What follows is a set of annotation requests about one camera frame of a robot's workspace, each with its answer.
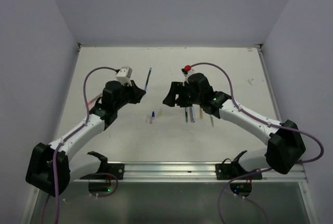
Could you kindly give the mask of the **dark green pen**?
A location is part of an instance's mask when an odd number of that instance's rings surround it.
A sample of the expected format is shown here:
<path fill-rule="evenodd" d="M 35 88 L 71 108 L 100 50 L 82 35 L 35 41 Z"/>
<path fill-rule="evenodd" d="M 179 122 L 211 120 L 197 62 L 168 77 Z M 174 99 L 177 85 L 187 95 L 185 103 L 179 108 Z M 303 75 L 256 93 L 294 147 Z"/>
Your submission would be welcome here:
<path fill-rule="evenodd" d="M 188 110 L 185 108 L 185 122 L 188 123 Z"/>

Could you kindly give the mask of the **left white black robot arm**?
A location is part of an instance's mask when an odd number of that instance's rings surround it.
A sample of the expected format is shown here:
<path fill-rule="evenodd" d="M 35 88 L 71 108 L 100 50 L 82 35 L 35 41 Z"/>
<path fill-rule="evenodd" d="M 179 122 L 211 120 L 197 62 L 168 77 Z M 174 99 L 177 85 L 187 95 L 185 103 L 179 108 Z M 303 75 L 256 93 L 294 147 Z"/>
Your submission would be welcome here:
<path fill-rule="evenodd" d="M 27 183 L 51 196 L 61 195 L 68 184 L 85 176 L 110 178 L 108 159 L 95 151 L 88 153 L 92 161 L 75 165 L 73 157 L 95 136 L 105 131 L 118 117 L 126 104 L 140 103 L 145 90 L 134 81 L 122 85 L 118 81 L 106 83 L 102 96 L 89 110 L 87 120 L 63 137 L 49 144 L 37 144 L 31 154 L 25 176 Z"/>

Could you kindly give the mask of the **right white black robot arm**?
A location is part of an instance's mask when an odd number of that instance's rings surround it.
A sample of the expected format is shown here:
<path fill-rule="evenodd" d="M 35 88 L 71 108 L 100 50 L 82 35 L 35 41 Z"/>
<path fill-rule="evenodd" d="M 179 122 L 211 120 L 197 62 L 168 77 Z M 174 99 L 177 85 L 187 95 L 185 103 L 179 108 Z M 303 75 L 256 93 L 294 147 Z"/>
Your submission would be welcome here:
<path fill-rule="evenodd" d="M 287 174 L 306 151 L 296 123 L 287 120 L 280 124 L 256 113 L 249 117 L 240 104 L 233 103 L 230 95 L 213 90 L 202 73 L 190 75 L 185 82 L 172 82 L 163 104 L 181 108 L 197 104 L 205 113 L 239 126 L 265 144 L 263 149 L 240 152 L 230 164 L 224 165 L 222 171 L 231 178 L 245 178 L 264 168 Z"/>

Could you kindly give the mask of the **blue pen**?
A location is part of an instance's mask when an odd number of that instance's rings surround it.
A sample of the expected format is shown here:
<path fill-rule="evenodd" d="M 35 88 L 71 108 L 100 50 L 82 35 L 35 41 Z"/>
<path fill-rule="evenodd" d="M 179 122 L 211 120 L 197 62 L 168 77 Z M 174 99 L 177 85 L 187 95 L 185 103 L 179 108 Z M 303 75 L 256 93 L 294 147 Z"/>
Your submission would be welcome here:
<path fill-rule="evenodd" d="M 145 90 L 145 91 L 147 91 L 147 87 L 148 87 L 148 83 L 149 83 L 149 79 L 150 79 L 151 72 L 152 72 L 152 68 L 150 67 L 150 68 L 149 68 L 149 71 L 148 71 L 148 74 L 147 74 L 146 81 L 145 81 L 145 87 L 144 87 L 144 90 Z"/>

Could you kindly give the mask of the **purple pen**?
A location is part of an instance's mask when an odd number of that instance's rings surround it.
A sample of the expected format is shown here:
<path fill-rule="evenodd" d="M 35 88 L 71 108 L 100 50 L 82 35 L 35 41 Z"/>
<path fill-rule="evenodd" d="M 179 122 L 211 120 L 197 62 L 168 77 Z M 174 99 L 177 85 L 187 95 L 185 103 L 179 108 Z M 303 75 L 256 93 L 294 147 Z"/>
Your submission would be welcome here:
<path fill-rule="evenodd" d="M 195 113 L 194 113 L 193 107 L 189 108 L 189 114 L 190 114 L 190 121 L 192 123 L 194 123 L 195 122 Z"/>

